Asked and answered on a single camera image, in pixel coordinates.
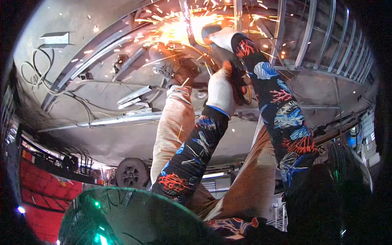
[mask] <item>forearm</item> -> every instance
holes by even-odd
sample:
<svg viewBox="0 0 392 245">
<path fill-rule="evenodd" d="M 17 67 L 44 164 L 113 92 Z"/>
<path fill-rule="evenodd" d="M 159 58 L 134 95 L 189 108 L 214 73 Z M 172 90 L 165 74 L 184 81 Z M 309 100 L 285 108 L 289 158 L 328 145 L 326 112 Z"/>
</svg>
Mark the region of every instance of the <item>forearm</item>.
<svg viewBox="0 0 392 245">
<path fill-rule="evenodd" d="M 190 136 L 158 175 L 152 190 L 181 204 L 191 197 L 227 129 L 228 121 L 227 115 L 205 107 Z"/>
<path fill-rule="evenodd" d="M 242 34 L 234 35 L 231 44 L 252 79 L 261 116 L 288 188 L 292 174 L 305 171 L 318 155 L 312 135 L 289 87 L 255 44 Z"/>
</svg>

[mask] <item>hand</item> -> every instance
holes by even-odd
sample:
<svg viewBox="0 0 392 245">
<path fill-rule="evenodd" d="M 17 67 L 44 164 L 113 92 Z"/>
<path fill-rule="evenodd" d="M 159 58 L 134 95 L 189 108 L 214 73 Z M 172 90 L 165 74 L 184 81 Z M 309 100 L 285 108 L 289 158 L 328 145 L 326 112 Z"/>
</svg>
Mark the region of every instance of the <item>hand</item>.
<svg viewBox="0 0 392 245">
<path fill-rule="evenodd" d="M 233 87 L 229 82 L 232 67 L 229 61 L 223 63 L 223 68 L 213 74 L 208 83 L 208 100 L 206 105 L 223 110 L 229 117 L 236 111 Z"/>
<path fill-rule="evenodd" d="M 237 30 L 231 27 L 225 27 L 218 32 L 208 35 L 207 38 L 213 41 L 219 47 L 229 50 L 233 53 L 233 49 L 231 47 L 231 39 L 237 33 L 239 33 L 237 32 Z"/>
</svg>

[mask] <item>car wheel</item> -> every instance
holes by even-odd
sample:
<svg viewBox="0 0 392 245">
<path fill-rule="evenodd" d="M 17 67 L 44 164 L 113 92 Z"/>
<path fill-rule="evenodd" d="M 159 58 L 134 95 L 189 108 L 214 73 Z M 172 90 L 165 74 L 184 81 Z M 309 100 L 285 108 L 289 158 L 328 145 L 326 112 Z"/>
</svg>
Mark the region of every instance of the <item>car wheel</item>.
<svg viewBox="0 0 392 245">
<path fill-rule="evenodd" d="M 149 168 L 139 158 L 126 158 L 117 168 L 116 179 L 119 187 L 141 189 L 150 179 Z"/>
</svg>

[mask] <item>work glove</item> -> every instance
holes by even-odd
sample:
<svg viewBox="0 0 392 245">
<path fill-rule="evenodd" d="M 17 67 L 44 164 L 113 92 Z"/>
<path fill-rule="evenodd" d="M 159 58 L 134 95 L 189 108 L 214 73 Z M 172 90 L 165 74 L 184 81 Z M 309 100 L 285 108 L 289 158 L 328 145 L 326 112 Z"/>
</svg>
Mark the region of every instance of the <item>work glove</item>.
<svg viewBox="0 0 392 245">
<path fill-rule="evenodd" d="M 208 35 L 207 38 L 219 47 L 234 53 L 233 48 L 231 47 L 231 39 L 237 33 L 239 33 L 237 30 L 231 27 L 225 27 L 218 32 Z"/>
<path fill-rule="evenodd" d="M 206 105 L 223 111 L 229 118 L 234 114 L 237 104 L 234 101 L 233 87 L 229 82 L 232 67 L 229 61 L 223 68 L 213 74 L 208 83 L 208 100 Z"/>
</svg>

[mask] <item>coral print sleeve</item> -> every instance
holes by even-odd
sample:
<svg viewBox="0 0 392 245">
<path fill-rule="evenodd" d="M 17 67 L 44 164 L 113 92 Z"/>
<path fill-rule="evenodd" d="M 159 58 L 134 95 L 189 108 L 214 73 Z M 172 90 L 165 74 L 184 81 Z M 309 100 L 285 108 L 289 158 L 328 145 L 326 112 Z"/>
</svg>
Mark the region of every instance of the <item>coral print sleeve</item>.
<svg viewBox="0 0 392 245">
<path fill-rule="evenodd" d="M 228 122 L 227 115 L 206 106 L 188 139 L 158 175 L 152 190 L 185 204 L 200 183 Z"/>
<path fill-rule="evenodd" d="M 233 36 L 231 45 L 252 79 L 283 183 L 288 189 L 296 173 L 306 171 L 318 156 L 312 135 L 289 87 L 255 44 L 238 33 Z"/>
</svg>

